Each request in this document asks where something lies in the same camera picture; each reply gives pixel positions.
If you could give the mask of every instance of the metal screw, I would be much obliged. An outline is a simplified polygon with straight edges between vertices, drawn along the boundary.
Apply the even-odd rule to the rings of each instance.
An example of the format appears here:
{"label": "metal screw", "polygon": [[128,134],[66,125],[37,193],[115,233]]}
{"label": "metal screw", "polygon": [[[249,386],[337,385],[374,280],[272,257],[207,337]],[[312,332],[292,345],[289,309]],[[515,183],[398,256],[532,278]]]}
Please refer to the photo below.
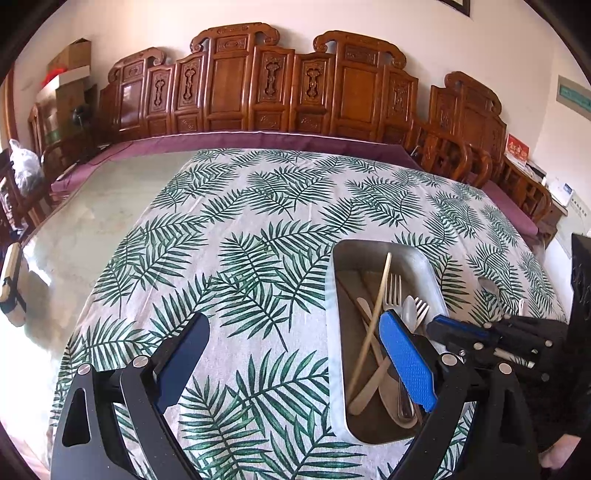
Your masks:
{"label": "metal screw", "polygon": [[501,370],[501,372],[505,375],[509,375],[513,371],[513,369],[507,364],[500,364],[499,370]]}
{"label": "metal screw", "polygon": [[90,372],[90,365],[89,364],[82,364],[81,366],[78,367],[78,373],[80,375],[86,375],[88,372]]}
{"label": "metal screw", "polygon": [[134,367],[135,368],[142,368],[148,365],[148,357],[145,355],[140,355],[134,358]]}
{"label": "metal screw", "polygon": [[457,364],[457,358],[455,355],[452,355],[450,353],[446,353],[445,355],[442,356],[441,361],[446,364],[448,367],[453,367],[454,365]]}

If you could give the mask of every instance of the metal tray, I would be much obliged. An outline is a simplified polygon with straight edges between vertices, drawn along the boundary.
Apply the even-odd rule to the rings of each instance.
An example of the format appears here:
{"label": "metal tray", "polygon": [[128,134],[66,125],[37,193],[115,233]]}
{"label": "metal tray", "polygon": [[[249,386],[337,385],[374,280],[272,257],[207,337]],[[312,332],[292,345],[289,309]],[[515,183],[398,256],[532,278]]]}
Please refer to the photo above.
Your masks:
{"label": "metal tray", "polygon": [[[359,416],[346,413],[345,378],[350,378],[355,360],[361,350],[365,328],[352,296],[337,282],[346,283],[354,290],[365,289],[364,296],[373,305],[387,253],[392,254],[390,272],[402,277],[402,298],[420,297],[430,308],[416,333],[424,334],[424,327],[433,317],[448,315],[437,278],[427,257],[418,249],[390,242],[370,240],[342,240],[336,244],[326,273],[326,324],[329,351],[330,418],[335,435],[351,443],[383,445],[413,437],[420,429],[403,429],[390,418],[376,393]],[[368,272],[361,276],[359,272]],[[441,353],[445,347],[434,343]],[[371,352],[366,360],[359,388],[377,369]]]}

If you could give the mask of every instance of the blue gripper pad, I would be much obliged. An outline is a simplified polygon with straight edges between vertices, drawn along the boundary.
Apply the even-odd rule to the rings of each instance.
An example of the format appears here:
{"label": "blue gripper pad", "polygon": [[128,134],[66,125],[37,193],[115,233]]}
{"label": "blue gripper pad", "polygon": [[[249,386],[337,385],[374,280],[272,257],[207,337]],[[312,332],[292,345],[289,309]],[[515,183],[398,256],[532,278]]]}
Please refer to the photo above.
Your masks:
{"label": "blue gripper pad", "polygon": [[178,403],[208,341],[209,319],[200,314],[158,376],[160,397],[155,404],[161,413]]}
{"label": "blue gripper pad", "polygon": [[413,402],[422,405],[426,412],[431,412],[437,402],[433,374],[407,336],[407,332],[408,329],[403,329],[394,320],[391,312],[386,312],[379,318],[379,337],[408,395]]}

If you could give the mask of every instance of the tablecloth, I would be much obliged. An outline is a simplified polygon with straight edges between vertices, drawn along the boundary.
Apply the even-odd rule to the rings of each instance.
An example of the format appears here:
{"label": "tablecloth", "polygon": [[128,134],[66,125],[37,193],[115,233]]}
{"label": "tablecloth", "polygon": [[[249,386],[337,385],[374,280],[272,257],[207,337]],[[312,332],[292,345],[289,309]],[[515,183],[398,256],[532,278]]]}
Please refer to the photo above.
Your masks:
{"label": "tablecloth", "polygon": [[[506,312],[526,298],[532,315],[565,321],[545,272],[480,190],[360,158],[201,150],[99,277],[64,353],[51,426],[80,364],[120,368],[201,311],[210,341],[167,420],[202,477],[387,478],[408,442],[352,445],[330,428],[324,273],[345,238],[420,249],[459,320],[499,317],[484,275]],[[150,478],[125,408],[116,411]],[[453,470],[469,420],[438,478]]]}

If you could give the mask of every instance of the plastic bag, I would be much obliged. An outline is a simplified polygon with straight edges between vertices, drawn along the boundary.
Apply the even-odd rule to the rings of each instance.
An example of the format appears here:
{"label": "plastic bag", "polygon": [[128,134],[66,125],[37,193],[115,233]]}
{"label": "plastic bag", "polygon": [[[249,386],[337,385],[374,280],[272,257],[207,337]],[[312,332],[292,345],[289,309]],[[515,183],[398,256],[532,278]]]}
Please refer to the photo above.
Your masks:
{"label": "plastic bag", "polygon": [[35,152],[22,148],[21,144],[12,138],[10,139],[10,148],[14,179],[22,195],[27,196],[43,179],[39,157]]}

